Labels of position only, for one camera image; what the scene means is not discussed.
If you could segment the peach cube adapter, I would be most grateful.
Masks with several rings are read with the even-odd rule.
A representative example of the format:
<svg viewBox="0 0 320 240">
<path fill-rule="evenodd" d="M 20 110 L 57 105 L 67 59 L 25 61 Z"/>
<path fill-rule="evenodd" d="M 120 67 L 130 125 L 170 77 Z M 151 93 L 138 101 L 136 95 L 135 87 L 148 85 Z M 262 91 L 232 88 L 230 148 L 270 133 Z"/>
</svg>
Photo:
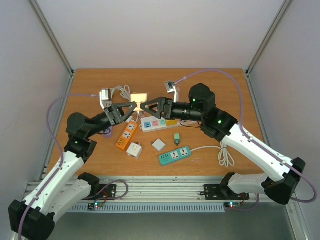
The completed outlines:
<svg viewBox="0 0 320 240">
<path fill-rule="evenodd" d="M 137 107 L 133 110 L 134 112 L 142 111 L 141 104 L 148 101 L 147 93 L 131 93 L 130 102 L 135 102 Z"/>
</svg>

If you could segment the yellow cube adapter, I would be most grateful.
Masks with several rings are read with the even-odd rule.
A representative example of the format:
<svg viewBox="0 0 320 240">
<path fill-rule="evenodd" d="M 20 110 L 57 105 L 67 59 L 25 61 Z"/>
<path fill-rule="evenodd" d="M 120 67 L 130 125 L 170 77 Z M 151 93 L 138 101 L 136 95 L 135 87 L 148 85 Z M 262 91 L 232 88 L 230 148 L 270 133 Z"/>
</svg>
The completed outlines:
<svg viewBox="0 0 320 240">
<path fill-rule="evenodd" d="M 178 124 L 178 120 L 177 119 L 167 119 L 166 121 L 166 126 L 170 127 L 170 126 L 175 126 Z"/>
</svg>

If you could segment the white multicolour power strip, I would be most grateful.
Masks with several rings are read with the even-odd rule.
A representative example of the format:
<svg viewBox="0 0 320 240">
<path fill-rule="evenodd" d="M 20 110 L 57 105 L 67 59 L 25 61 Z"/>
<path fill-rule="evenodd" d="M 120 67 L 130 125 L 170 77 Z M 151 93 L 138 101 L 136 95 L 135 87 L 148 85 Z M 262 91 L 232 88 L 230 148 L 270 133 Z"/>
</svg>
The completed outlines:
<svg viewBox="0 0 320 240">
<path fill-rule="evenodd" d="M 148 117 L 143 117 L 140 120 L 140 129 L 144 132 L 144 133 L 149 133 L 149 132 L 154 132 L 154 131 L 160 131 L 160 130 L 165 130 L 165 129 L 170 129 L 170 128 L 176 128 L 176 127 L 183 127 L 183 126 L 190 126 L 193 124 L 196 124 L 196 121 L 183 121 L 182 124 L 180 124 L 181 120 L 178 120 L 178 124 L 177 125 L 173 125 L 173 126 L 166 126 L 166 120 L 164 118 L 158 119 L 154 116 L 148 116 Z"/>
</svg>

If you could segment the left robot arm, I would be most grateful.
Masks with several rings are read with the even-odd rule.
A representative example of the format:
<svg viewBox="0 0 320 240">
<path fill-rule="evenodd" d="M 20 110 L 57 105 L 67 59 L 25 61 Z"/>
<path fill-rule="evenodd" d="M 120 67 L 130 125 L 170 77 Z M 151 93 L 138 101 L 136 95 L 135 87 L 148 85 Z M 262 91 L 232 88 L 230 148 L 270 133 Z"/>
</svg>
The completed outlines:
<svg viewBox="0 0 320 240">
<path fill-rule="evenodd" d="M 136 102 L 115 103 L 92 118 L 79 112 L 68 117 L 68 142 L 60 159 L 29 195 L 22 201 L 14 200 L 8 208 L 11 230 L 19 240 L 48 239 L 56 223 L 75 204 L 100 195 L 100 179 L 90 173 L 80 175 L 67 190 L 63 188 L 93 154 L 97 142 L 90 138 L 125 122 L 136 107 Z"/>
</svg>

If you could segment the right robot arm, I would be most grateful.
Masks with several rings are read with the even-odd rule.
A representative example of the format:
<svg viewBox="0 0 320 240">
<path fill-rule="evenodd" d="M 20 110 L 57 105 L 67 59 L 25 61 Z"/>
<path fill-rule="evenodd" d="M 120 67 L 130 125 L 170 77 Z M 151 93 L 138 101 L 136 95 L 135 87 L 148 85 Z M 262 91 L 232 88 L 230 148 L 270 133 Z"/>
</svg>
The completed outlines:
<svg viewBox="0 0 320 240">
<path fill-rule="evenodd" d="M 158 97 L 140 107 L 158 119 L 199 122 L 205 135 L 237 150 L 263 170 L 263 174 L 228 173 L 220 183 L 224 199 L 236 194 L 264 194 L 287 205 L 306 163 L 299 157 L 291 159 L 279 154 L 246 131 L 236 118 L 216 107 L 216 95 L 203 83 L 194 85 L 188 98 L 186 103 Z"/>
</svg>

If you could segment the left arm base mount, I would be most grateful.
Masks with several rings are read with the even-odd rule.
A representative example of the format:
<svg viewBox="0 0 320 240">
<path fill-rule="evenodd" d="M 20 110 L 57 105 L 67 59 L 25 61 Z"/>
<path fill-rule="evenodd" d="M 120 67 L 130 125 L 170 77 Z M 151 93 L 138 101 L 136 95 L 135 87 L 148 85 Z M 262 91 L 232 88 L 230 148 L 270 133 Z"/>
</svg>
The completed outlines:
<svg viewBox="0 0 320 240">
<path fill-rule="evenodd" d="M 84 198 L 84 200 L 88 201 L 96 201 L 96 200 L 104 200 L 107 198 L 108 200 L 113 200 L 116 197 L 117 194 L 117 185 L 116 184 L 110 184 L 106 187 L 106 184 L 100 184 L 99 191 L 101 192 L 96 196 L 88 196 Z"/>
</svg>

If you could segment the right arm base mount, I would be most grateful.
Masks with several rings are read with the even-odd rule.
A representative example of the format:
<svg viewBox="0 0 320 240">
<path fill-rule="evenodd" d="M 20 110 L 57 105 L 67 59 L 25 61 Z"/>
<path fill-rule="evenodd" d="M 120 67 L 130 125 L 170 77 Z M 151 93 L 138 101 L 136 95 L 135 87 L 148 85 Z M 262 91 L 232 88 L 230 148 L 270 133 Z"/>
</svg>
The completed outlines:
<svg viewBox="0 0 320 240">
<path fill-rule="evenodd" d="M 246 201 L 250 199 L 248 193 L 234 193 L 227 186 L 221 186 L 220 184 L 205 184 L 199 195 L 204 196 L 207 201 Z"/>
</svg>

